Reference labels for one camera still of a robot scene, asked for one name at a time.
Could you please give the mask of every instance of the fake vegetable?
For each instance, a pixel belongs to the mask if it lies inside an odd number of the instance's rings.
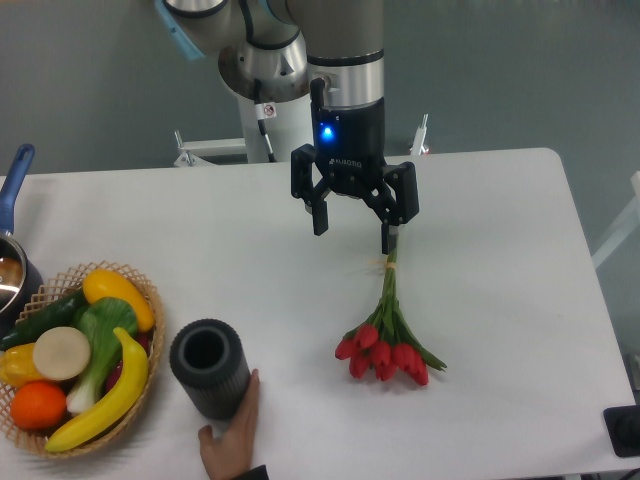
[[[23,387],[29,382],[43,380],[33,363],[35,343],[10,348],[0,357],[0,381],[13,387]]]
[[[17,345],[35,342],[47,330],[69,325],[76,310],[86,304],[87,300],[84,298],[82,289],[50,303],[25,320],[16,322],[13,329],[0,342],[0,350],[7,351]]]
[[[92,408],[55,431],[44,446],[48,452],[64,452],[91,440],[122,418],[142,395],[149,374],[147,354],[123,328],[114,328],[113,333],[122,344],[120,379]]]
[[[75,415],[91,408],[100,398],[105,380],[121,357],[120,342],[113,329],[122,327],[135,336],[136,314],[124,300],[103,298],[73,326],[84,333],[91,346],[89,365],[67,396],[67,409]]]
[[[53,427],[64,417],[67,404],[62,389],[49,382],[33,382],[16,392],[11,401],[13,423],[24,430]]]
[[[85,277],[82,290],[91,304],[105,297],[124,300],[136,312],[139,332],[148,332],[153,328],[155,319],[151,307],[133,283],[119,273],[102,268],[96,269]]]
[[[38,372],[55,381],[80,375],[90,357],[87,337],[71,327],[56,327],[44,332],[33,349],[33,363]]]

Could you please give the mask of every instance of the tulip bouquet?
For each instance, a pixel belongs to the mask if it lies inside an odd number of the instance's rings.
[[[369,368],[383,382],[398,369],[405,371],[420,386],[429,383],[427,365],[444,371],[447,366],[427,351],[411,332],[396,296],[396,257],[387,257],[382,296],[369,318],[347,332],[336,348],[336,358],[350,359],[349,372],[361,379]]]

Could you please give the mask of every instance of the orange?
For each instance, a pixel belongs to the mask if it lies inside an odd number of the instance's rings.
[[[67,397],[62,389],[49,382],[28,383],[11,401],[11,418],[24,430],[53,427],[67,410]]]

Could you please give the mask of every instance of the fruit basket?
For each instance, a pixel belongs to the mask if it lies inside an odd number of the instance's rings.
[[[103,261],[101,263],[90,263],[88,265],[79,265],[70,268],[66,273],[59,273],[55,278],[49,280],[48,283],[42,285],[38,293],[34,294],[31,302],[27,304],[20,314],[18,321],[22,321],[29,315],[49,305],[59,298],[81,288],[85,277],[96,269],[105,269],[117,272],[129,280],[135,288],[142,294],[153,312],[155,325],[149,332],[151,340],[149,345],[149,374],[144,385],[144,389],[140,397],[128,412],[114,423],[109,429],[94,437],[92,440],[61,453],[51,453],[45,450],[45,444],[48,440],[47,431],[27,431],[18,428],[15,425],[11,415],[11,402],[16,394],[17,389],[13,386],[0,382],[0,431],[2,431],[7,439],[14,442],[15,446],[24,449],[32,454],[46,458],[68,458],[93,452],[107,445],[116,436],[120,435],[136,418],[138,413],[144,406],[148,397],[149,388],[155,377],[160,355],[164,344],[164,312],[162,302],[158,295],[156,287],[151,281],[138,270],[129,265],[119,265]]]

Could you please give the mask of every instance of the green leafy vegetable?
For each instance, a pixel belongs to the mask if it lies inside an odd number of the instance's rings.
[[[100,399],[105,380],[120,361],[122,350],[113,329],[122,327],[135,337],[138,327],[133,308],[117,298],[98,300],[72,326],[85,334],[91,346],[89,365],[67,396],[67,410],[76,415]]]

